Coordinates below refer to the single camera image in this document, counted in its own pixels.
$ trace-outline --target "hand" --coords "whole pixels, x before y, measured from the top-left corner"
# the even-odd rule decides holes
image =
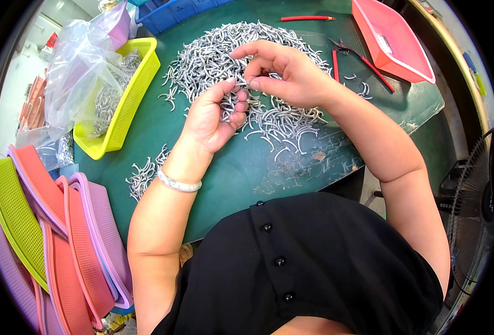
[[[189,114],[182,131],[182,137],[191,138],[200,144],[210,154],[215,153],[234,135],[236,129],[245,121],[245,111],[249,108],[247,90],[235,87],[236,80],[229,78],[210,87],[195,100],[189,109]],[[237,92],[239,102],[235,112],[228,118],[230,123],[221,120],[219,103],[224,95]]]
[[[244,72],[249,88],[284,99],[292,106],[324,108],[341,86],[292,47],[258,40],[237,47],[230,57],[240,59],[247,55],[254,56]],[[278,73],[282,80],[268,77],[270,72]]]

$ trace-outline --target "worn table surface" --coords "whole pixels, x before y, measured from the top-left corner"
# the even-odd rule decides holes
[[[327,15],[334,21],[280,22],[281,16]],[[364,39],[351,16],[350,1],[264,1],[236,0],[224,6],[206,11],[166,30],[156,38],[156,53],[162,66],[150,84],[120,151],[109,152],[99,161],[88,157],[75,145],[75,162],[80,171],[95,183],[108,190],[113,215],[123,242],[126,243],[130,218],[136,201],[129,197],[128,184],[124,179],[131,176],[135,162],[144,165],[147,157],[156,157],[164,143],[172,148],[185,122],[184,109],[189,102],[183,94],[176,95],[176,109],[170,112],[171,104],[157,96],[169,92],[169,85],[161,86],[167,65],[176,59],[176,53],[204,34],[205,30],[221,26],[222,23],[239,21],[261,22],[295,30],[314,50],[323,50],[323,59],[332,63],[331,47],[327,37],[351,45],[359,53],[370,58]],[[389,115],[408,133],[416,130],[444,106],[435,85],[426,82],[410,84],[385,73],[396,92],[391,94],[383,83],[357,57],[344,56],[339,52],[338,67],[340,81],[356,92],[362,91],[360,81],[370,85],[374,97],[371,103]],[[357,79],[345,80],[344,75],[353,73]],[[248,208],[257,200],[268,200],[318,191],[364,165],[358,152],[338,125],[331,121],[322,127],[316,138],[313,133],[305,134],[301,147],[307,154],[299,155],[285,151],[279,144],[270,153],[268,142],[250,137],[246,142],[241,135],[234,136],[225,147],[217,152],[203,179],[197,199],[190,213],[184,241],[194,241],[204,235],[222,218]]]

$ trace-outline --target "fan grille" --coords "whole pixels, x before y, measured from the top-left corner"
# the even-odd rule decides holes
[[[486,192],[490,187],[488,137],[489,133],[476,144],[459,179],[448,228],[454,281],[466,294],[478,281],[479,261],[492,237],[482,208],[489,203],[484,196],[490,195]]]

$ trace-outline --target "electric fan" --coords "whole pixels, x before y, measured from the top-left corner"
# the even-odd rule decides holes
[[[463,168],[452,202],[447,236],[454,283],[471,294],[489,257],[494,237],[494,204],[490,179],[490,144],[485,133]]]

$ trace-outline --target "blue plastic crate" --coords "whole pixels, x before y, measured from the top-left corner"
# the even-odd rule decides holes
[[[162,0],[148,0],[146,3],[139,6],[139,17],[145,17],[149,15],[153,10],[163,5]]]
[[[208,9],[229,3],[233,0],[170,0],[144,15],[139,7],[139,19],[152,34],[157,35],[173,25]]]

